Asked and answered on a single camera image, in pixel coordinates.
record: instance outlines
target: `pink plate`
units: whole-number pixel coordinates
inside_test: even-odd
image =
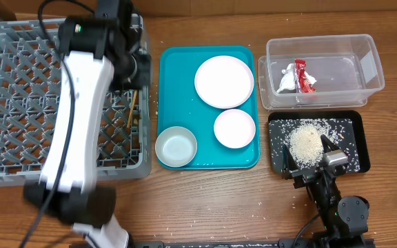
[[[228,148],[242,148],[255,136],[255,122],[241,110],[226,110],[214,123],[214,133],[220,143]]]
[[[215,56],[200,65],[194,84],[205,103],[230,109],[248,100],[254,89],[254,76],[240,59]]]

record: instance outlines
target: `tray rim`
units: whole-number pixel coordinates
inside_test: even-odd
[[[369,150],[367,149],[367,141],[365,139],[363,119],[355,110],[327,110],[327,111],[292,111],[292,112],[273,112],[267,117],[267,126],[273,120],[292,119],[298,120],[302,118],[349,118],[352,121],[353,132],[355,134],[356,151],[358,152],[360,171],[357,173],[365,173],[370,170],[371,163]]]
[[[166,60],[166,58],[171,55],[173,52],[177,50],[182,50],[182,49],[200,49],[200,48],[232,48],[232,49],[239,49],[240,52],[244,53],[247,55],[249,61],[247,63],[247,66],[249,69],[252,71],[252,75],[254,76],[254,89],[252,90],[251,96],[248,98],[248,100],[254,96],[255,101],[253,105],[255,106],[254,111],[252,112],[251,117],[254,119],[256,129],[255,129],[255,137],[252,140],[252,142],[256,142],[256,145],[258,146],[258,153],[255,153],[255,157],[252,161],[250,161],[246,166],[243,167],[235,167],[233,165],[226,167],[226,168],[217,168],[217,167],[208,167],[208,168],[190,168],[190,167],[169,167],[165,164],[163,164],[159,158],[157,158],[157,161],[166,169],[173,169],[173,170],[210,170],[210,169],[251,169],[253,168],[259,161],[261,157],[261,144],[260,144],[260,123],[258,120],[258,99],[257,99],[257,93],[256,93],[256,76],[255,76],[255,60],[254,60],[254,55],[252,54],[252,51],[245,47],[244,45],[193,45],[193,46],[175,46],[175,47],[170,47],[166,49],[165,51],[162,52],[162,55],[160,57],[160,66],[159,66],[159,88],[158,91],[160,90],[160,82],[161,82],[161,77],[164,75],[163,70],[162,70],[162,65],[165,65],[162,63],[162,61]],[[156,139],[159,136],[159,134],[163,131],[161,130],[159,126],[159,119],[160,119],[160,114],[157,115],[157,129],[156,129]]]

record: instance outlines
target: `white bowl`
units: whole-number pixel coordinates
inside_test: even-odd
[[[242,148],[254,139],[255,122],[242,110],[226,110],[215,120],[214,133],[222,145]]]
[[[205,103],[230,109],[248,100],[254,89],[254,75],[240,59],[215,56],[200,65],[194,84]]]
[[[184,127],[169,127],[156,140],[156,155],[170,167],[187,165],[197,153],[196,137]]]

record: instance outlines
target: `gray dish rack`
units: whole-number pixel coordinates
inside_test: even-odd
[[[132,28],[143,30],[141,52],[146,52],[147,34],[139,18],[133,15]],[[44,21],[55,44],[64,20]],[[38,21],[0,22],[0,187],[38,180],[47,158],[61,91],[57,53],[48,44]],[[139,91],[131,110],[133,93],[105,96],[98,180],[143,178],[151,172],[148,89]]]

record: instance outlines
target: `blue tray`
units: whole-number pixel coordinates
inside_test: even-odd
[[[254,140],[240,149],[220,144],[214,135],[214,121],[224,110],[201,100],[194,87],[194,77],[200,65],[219,55],[234,56],[251,69],[255,79],[254,56],[246,47],[201,46],[169,48],[160,59],[159,116],[157,136],[172,126],[188,128],[197,139],[197,153],[184,167],[168,169],[247,169],[260,158],[256,84],[249,99],[238,107],[247,112],[256,125]]]

